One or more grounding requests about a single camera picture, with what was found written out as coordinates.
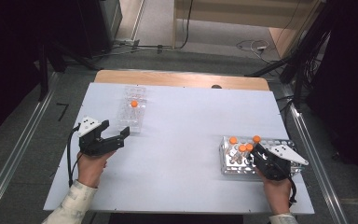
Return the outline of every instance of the gray floor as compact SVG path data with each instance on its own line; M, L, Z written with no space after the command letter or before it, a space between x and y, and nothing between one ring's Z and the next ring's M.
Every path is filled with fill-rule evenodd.
M167 37L160 39L161 42L148 41L146 37L150 35L143 33L143 29L145 29L145 26L141 24L137 35L141 41L144 41L143 44L168 43L164 42L169 39ZM270 37L258 36L257 38L267 39ZM180 52L164 51L162 54L157 54L154 50L145 50L104 56L100 60L96 60L95 63L105 69L185 71L227 76L250 74L266 65L252 52L245 52L245 56L229 55L230 52L233 52L232 49L236 48L232 45L230 50L225 50L225 53L219 55L212 51L191 52L191 43L194 44L194 40L189 40L189 43L189 45L186 45L188 49ZM272 55L269 59L275 60L275 56ZM0 201L0 223L40 223L49 214L49 212L43 211L43 205L48 195L52 177L62 157L66 138L74 126L83 96L95 75L96 71L90 71L76 63L71 63L65 74L58 74L59 81L56 91L52 95L47 110ZM276 73L265 74L263 77L269 81L268 84L277 98L283 96L282 85L277 81ZM39 88L36 87L0 128L0 171L16 146L28 119L34 112L38 93ZM69 104L61 121L58 121L58 118L63 108L56 105L57 103ZM279 102L280 107L283 107L284 104L285 102ZM306 120L312 140L337 196L342 201L348 221L349 223L358 223L358 167L331 159L336 151L330 144L328 131L324 124L307 109L306 105L302 106L302 115ZM287 130L297 143L300 152L307 157L296 125L290 116L287 121ZM304 179L309 185L308 191L316 214L299 216L299 223L334 223L312 166L305 170ZM106 223L108 218L109 214L98 214L94 223ZM88 214L84 223L88 223L89 220L90 214ZM244 223L267 222L268 214L244 217Z

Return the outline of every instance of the white sleeve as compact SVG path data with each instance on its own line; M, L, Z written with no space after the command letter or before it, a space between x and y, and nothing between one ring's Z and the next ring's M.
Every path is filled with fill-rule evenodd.
M271 221L271 224L298 224L296 218L291 213L269 217L269 221Z
M90 208L96 191L97 189L75 181L60 206L42 224L80 224Z

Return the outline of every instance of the hand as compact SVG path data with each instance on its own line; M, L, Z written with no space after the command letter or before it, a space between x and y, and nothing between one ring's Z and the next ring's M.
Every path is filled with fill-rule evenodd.
M264 183L264 192L266 194L269 207L274 215L289 213L289 197L292 184L289 179L281 181L267 179L257 168L257 174Z
M106 153L101 157L90 157L84 154L82 155L80 152L77 153L77 157L80 158L77 162L79 173L77 181L90 188L98 188L103 168L106 167L107 159L114 153L115 151Z

